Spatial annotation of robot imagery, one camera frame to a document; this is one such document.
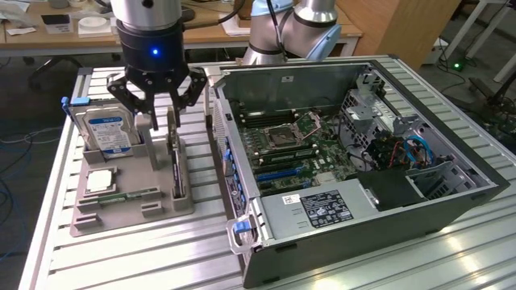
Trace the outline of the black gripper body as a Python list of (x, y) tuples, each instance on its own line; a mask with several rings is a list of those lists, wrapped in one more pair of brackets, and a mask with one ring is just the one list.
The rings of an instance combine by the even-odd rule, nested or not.
[(161, 30), (137, 30), (117, 23), (125, 59), (125, 78), (144, 92), (153, 94), (177, 88), (187, 78), (183, 24)]

